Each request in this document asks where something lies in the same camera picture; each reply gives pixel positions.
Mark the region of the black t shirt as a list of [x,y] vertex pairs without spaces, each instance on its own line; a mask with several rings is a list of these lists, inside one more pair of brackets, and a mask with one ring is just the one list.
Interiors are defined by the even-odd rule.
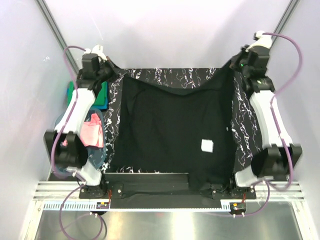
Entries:
[[124,77],[112,170],[186,173],[192,191],[227,184],[237,149],[234,91],[228,64],[193,89]]

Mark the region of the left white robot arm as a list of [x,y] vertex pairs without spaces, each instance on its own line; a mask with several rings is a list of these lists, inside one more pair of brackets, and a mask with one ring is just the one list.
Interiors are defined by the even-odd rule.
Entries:
[[96,101],[102,84],[116,76],[114,64],[101,52],[86,52],[81,59],[82,68],[73,80],[71,101],[53,130],[44,133],[44,142],[53,173],[59,177],[76,176],[97,198],[108,193],[102,174],[88,159],[88,150],[81,140],[86,116]]

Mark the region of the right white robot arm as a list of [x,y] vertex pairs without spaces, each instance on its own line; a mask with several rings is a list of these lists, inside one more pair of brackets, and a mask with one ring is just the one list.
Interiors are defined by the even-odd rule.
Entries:
[[254,154],[250,166],[238,171],[235,181],[227,185],[228,195],[235,199],[244,194],[245,187],[280,177],[288,177],[288,182],[277,190],[288,189],[303,152],[301,145],[293,143],[282,121],[274,84],[266,76],[269,58],[269,48],[245,45],[231,59],[230,68],[241,75],[242,89],[256,114],[262,139],[262,149]]

